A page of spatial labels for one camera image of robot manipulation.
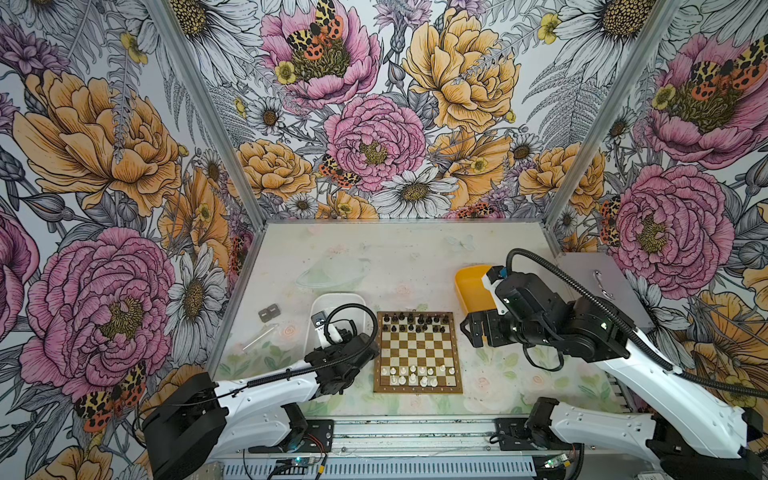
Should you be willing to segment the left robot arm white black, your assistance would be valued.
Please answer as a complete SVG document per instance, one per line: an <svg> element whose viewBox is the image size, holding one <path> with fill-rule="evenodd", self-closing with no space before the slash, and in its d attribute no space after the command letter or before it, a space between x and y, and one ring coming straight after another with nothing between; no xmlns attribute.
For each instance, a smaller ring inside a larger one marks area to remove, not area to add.
<svg viewBox="0 0 768 480"><path fill-rule="evenodd" d="M374 337L316 348L282 371L215 382L196 374L148 410L145 436L155 479L185 479L210 456L250 447L295 450L307 426L300 404L342 393L379 354Z"/></svg>

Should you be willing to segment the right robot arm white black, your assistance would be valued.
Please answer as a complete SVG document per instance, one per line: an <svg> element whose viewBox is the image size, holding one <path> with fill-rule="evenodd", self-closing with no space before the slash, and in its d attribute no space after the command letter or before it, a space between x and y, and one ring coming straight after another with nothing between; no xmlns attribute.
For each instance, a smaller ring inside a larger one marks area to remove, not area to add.
<svg viewBox="0 0 768 480"><path fill-rule="evenodd" d="M672 364L609 299L562 271L555 274L578 293L576 300L563 300L534 273L488 265L460 270L454 283L466 315L461 331L475 348L544 346L560 361L591 363L653 411L607 414L541 397L523 425L497 432L501 444L615 449L673 479L762 478L761 458L748 447L763 435L757 411L717 398L713 381Z"/></svg>

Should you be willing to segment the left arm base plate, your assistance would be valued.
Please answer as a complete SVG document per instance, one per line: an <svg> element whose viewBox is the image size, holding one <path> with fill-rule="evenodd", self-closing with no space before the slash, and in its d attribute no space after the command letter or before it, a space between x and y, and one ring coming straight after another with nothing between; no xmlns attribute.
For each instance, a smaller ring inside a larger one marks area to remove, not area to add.
<svg viewBox="0 0 768 480"><path fill-rule="evenodd" d="M309 419L289 424L287 436L276 446L253 446L250 454L327 453L333 444L335 422Z"/></svg>

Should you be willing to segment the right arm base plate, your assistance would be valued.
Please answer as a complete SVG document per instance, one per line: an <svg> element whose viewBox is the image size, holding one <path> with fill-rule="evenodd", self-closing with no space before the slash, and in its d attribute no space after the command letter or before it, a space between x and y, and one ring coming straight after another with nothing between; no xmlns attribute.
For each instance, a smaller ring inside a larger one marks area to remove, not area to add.
<svg viewBox="0 0 768 480"><path fill-rule="evenodd" d="M495 431L490 441L501 451L572 451L575 444L561 441L548 427L527 426L523 417L502 417L494 420Z"/></svg>

